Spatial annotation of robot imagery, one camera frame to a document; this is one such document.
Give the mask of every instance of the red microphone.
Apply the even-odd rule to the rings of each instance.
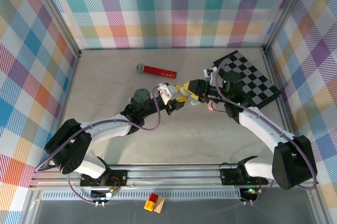
[[[173,78],[175,79],[177,76],[177,72],[170,71],[170,70],[163,70],[163,69],[158,69],[157,67],[150,67],[150,66],[145,66],[143,64],[138,64],[136,69],[143,73],[148,73],[148,74],[153,74],[153,75],[160,75],[168,78]]]

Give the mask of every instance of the plaid wall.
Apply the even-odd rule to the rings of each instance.
[[[82,48],[261,46],[286,0],[54,0]]]
[[[300,0],[273,52],[291,122],[312,141],[318,180],[337,223],[337,0]]]
[[[17,223],[75,56],[41,0],[0,0],[0,223]]]

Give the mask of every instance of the red block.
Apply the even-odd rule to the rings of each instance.
[[[150,195],[149,201],[152,201],[152,202],[157,203],[157,199],[158,199],[158,195],[152,193],[152,194]]]

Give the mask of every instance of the plaid fabric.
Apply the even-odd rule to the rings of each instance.
[[[75,56],[41,0],[0,0],[0,223],[17,223]]]
[[[337,223],[337,0],[300,0],[273,52],[291,122],[312,141],[318,180]]]
[[[54,1],[79,46],[99,49],[261,46],[286,0]]]

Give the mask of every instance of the black and white checkerboard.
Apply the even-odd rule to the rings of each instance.
[[[240,73],[244,82],[243,91],[253,106],[260,109],[281,94],[281,91],[238,51],[215,61],[214,66],[219,66],[222,61],[226,62],[226,66],[220,70],[219,75],[223,78],[224,73],[231,70]]]

